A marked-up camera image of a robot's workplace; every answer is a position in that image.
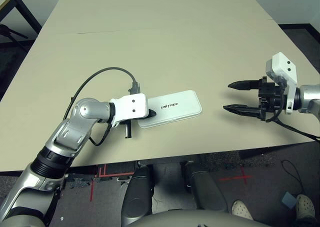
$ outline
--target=black cable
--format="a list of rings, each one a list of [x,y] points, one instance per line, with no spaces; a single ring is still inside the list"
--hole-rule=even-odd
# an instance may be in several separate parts
[[[89,140],[91,141],[91,143],[94,144],[95,146],[101,145],[101,144],[105,141],[106,137],[108,136],[108,134],[109,134],[109,132],[110,132],[110,130],[111,130],[111,127],[112,127],[112,124],[109,123],[108,126],[107,126],[107,128],[106,128],[106,130],[105,130],[105,132],[104,132],[104,134],[103,134],[103,136],[102,136],[102,139],[100,140],[99,143],[96,143],[96,142],[91,138],[91,136],[90,136],[90,137],[89,137]]]
[[[290,131],[296,132],[296,133],[298,133],[298,134],[300,134],[300,135],[306,136],[306,137],[308,137],[308,138],[310,138],[310,139],[312,139],[312,140],[320,143],[320,140],[319,140],[319,139],[320,139],[320,136],[316,136],[316,135],[313,135],[313,134],[310,134],[310,133],[302,132],[302,131],[300,131],[300,130],[298,130],[298,129],[290,126],[290,125],[287,125],[287,124],[285,124],[285,123],[282,123],[282,122],[280,121],[280,119],[278,119],[278,118],[275,119],[275,120],[273,120],[273,122],[275,122],[276,124],[278,124],[278,125],[286,128],[286,129],[288,129],[288,130],[290,130]]]
[[[294,168],[294,170],[295,170],[296,175],[298,176],[298,178],[297,178],[296,176],[294,176],[292,173],[290,173],[290,172],[285,168],[284,162],[288,162],[288,163],[290,163],[290,164],[292,165],[292,167]],[[303,185],[303,183],[302,183],[302,181],[301,181],[301,177],[300,177],[300,174],[299,174],[296,166],[295,166],[290,160],[288,160],[288,159],[283,159],[283,160],[281,160],[281,165],[282,165],[282,168],[283,168],[283,170],[284,170],[285,172],[287,172],[290,176],[292,176],[296,181],[299,182],[300,187],[301,187],[301,192],[300,192],[300,194],[304,194],[304,195],[305,195],[305,194],[306,194],[305,188],[304,188],[304,185]]]
[[[134,84],[138,85],[135,77],[134,77],[129,71],[127,71],[127,70],[124,69],[124,68],[108,67],[108,68],[100,69],[99,71],[97,71],[97,72],[95,72],[93,75],[91,75],[89,78],[87,78],[87,79],[83,82],[83,84],[78,88],[78,90],[75,92],[74,96],[71,98],[71,101],[70,101],[69,106],[67,107],[67,109],[66,109],[66,111],[65,111],[65,113],[64,113],[63,120],[65,120],[65,119],[68,117],[68,114],[69,114],[69,112],[70,112],[70,110],[71,110],[72,105],[75,103],[76,98],[78,97],[78,95],[79,95],[79,93],[81,92],[81,90],[86,86],[86,84],[87,84],[90,80],[92,80],[95,76],[97,76],[98,74],[100,74],[100,73],[102,73],[102,72],[105,72],[105,71],[110,71],[110,70],[117,70],[117,71],[125,72],[126,74],[128,74],[128,75],[131,77],[131,79],[132,79],[132,81],[133,81],[133,85],[134,85]],[[106,128],[106,130],[105,130],[105,132],[104,132],[104,134],[103,134],[103,137],[102,137],[102,139],[100,140],[99,143],[96,143],[96,142],[91,138],[91,136],[89,137],[89,140],[90,140],[90,141],[92,142],[92,144],[94,144],[95,146],[101,145],[101,144],[105,141],[106,137],[108,136],[111,127],[112,127],[112,125],[111,125],[111,123],[109,123],[108,126],[107,126],[107,128]]]
[[[102,72],[105,72],[105,71],[110,71],[110,70],[118,70],[118,71],[125,72],[125,73],[127,73],[127,74],[131,77],[131,79],[132,79],[132,81],[133,81],[134,83],[137,82],[136,79],[135,79],[135,77],[134,77],[129,71],[127,71],[127,70],[124,69],[124,68],[108,67],[108,68],[100,69],[99,71],[97,71],[97,72],[95,72],[93,75],[91,75],[89,78],[87,78],[87,79],[85,80],[85,82],[83,82],[83,84],[82,84],[82,85],[78,88],[78,90],[75,92],[74,96],[71,98],[71,102],[70,102],[68,108],[67,108],[66,111],[65,111],[65,114],[64,114],[64,116],[63,116],[63,120],[65,120],[65,119],[68,117],[68,114],[69,114],[69,112],[70,112],[70,110],[71,110],[72,105],[74,104],[77,96],[79,95],[80,91],[86,86],[86,84],[87,84],[90,80],[92,80],[95,76],[97,76],[98,74],[100,74],[100,73],[102,73]]]

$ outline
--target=white sneaker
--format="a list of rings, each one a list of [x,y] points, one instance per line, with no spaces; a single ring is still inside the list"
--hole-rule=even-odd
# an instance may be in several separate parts
[[[296,219],[303,219],[306,217],[314,218],[315,217],[315,207],[311,199],[308,196],[299,194],[296,197]]]
[[[243,203],[241,200],[236,200],[235,202],[233,202],[232,208],[231,208],[231,214],[234,216],[246,218],[248,220],[252,220],[252,221],[254,220],[248,208],[246,207],[245,203]]]

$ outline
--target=unitree logo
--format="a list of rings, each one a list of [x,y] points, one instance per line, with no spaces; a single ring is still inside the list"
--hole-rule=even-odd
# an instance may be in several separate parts
[[[170,108],[170,107],[172,107],[172,106],[177,106],[177,105],[178,105],[178,103],[170,103],[170,104],[166,104],[166,105],[164,105],[164,106],[161,106],[161,109]]]

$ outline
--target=wall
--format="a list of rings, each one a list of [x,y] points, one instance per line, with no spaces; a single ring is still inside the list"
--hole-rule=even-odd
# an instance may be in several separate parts
[[[311,24],[320,32],[320,0],[256,0],[278,24]]]
[[[43,25],[58,0],[23,0],[36,19]],[[320,0],[256,0],[272,16],[278,24],[310,23],[320,32]],[[36,33],[23,19],[16,9],[13,9],[2,21],[13,30],[35,39]],[[0,43],[9,42],[0,36]]]
[[[56,6],[58,0],[23,0],[28,9],[32,12],[35,18],[43,26],[48,19],[50,13]],[[7,25],[9,28],[18,31],[34,40],[37,37],[35,31],[14,8],[2,21],[1,24]],[[13,35],[17,40],[24,40],[23,38]],[[0,43],[10,42],[6,37],[0,35]]]

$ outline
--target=white device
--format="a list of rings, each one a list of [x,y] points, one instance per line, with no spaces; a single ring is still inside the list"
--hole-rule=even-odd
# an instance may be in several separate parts
[[[202,112],[201,104],[193,90],[150,98],[147,105],[149,109],[156,112],[156,116],[139,119],[138,124],[141,128],[184,120],[198,116]]]
[[[112,127],[117,127],[124,120],[146,117],[149,113],[147,97],[143,93],[125,95],[119,99],[113,98],[109,102],[113,103],[117,110],[112,120]]]
[[[284,83],[287,94],[285,113],[291,114],[294,110],[297,89],[297,71],[295,64],[282,52],[276,53],[266,62],[266,74],[278,85]]]

